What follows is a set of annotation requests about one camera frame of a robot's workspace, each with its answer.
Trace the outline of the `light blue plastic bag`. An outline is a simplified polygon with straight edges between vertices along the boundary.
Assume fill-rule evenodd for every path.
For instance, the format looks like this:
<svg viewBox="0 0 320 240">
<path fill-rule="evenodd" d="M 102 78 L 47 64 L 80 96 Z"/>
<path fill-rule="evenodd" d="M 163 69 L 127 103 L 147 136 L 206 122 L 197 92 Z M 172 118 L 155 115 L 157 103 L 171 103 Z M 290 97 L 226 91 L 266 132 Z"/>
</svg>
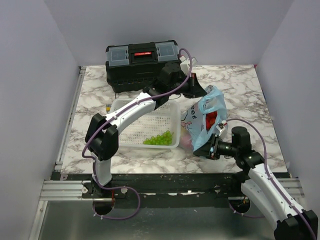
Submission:
<svg viewBox="0 0 320 240">
<path fill-rule="evenodd" d="M 195 151 L 204 145 L 212 134 L 224 138 L 227 129 L 219 134 L 217 124 L 227 120 L 227 108 L 224 94 L 216 87 L 209 85 L 205 88 L 206 95 L 181 114 L 181 133 L 179 146 L 185 150 Z M 206 114 L 217 111 L 215 124 L 206 130 Z"/>
</svg>

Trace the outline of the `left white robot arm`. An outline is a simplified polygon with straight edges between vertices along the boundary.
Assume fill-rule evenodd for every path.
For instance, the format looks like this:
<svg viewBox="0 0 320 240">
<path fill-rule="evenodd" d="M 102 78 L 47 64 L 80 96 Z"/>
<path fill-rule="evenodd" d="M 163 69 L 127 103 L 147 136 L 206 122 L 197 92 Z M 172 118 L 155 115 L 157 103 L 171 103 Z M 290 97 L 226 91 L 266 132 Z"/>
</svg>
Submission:
<svg viewBox="0 0 320 240">
<path fill-rule="evenodd" d="M 157 79 L 125 106 L 106 115 L 95 114 L 89 124 L 82 157 L 93 160 L 93 191 L 101 198 L 111 191 L 111 159 L 118 151 L 120 134 L 140 117 L 164 105 L 173 94 L 189 99 L 206 91 L 192 73 L 193 63 L 167 62 Z"/>
</svg>

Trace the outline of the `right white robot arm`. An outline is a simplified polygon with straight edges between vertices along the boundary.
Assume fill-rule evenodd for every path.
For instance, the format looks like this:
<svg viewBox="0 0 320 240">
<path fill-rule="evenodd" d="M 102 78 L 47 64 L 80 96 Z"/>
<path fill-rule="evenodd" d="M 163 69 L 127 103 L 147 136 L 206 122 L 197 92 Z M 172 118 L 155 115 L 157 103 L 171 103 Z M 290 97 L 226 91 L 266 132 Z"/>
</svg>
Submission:
<svg viewBox="0 0 320 240">
<path fill-rule="evenodd" d="M 194 154 L 211 160 L 220 156 L 234 158 L 241 171 L 230 183 L 230 191 L 236 196 L 244 194 L 256 205 L 271 225 L 276 240 L 318 238 L 318 216 L 305 210 L 280 184 L 266 158 L 252 149 L 251 136 L 245 127 L 232 128 L 231 142 L 213 134 Z"/>
</svg>

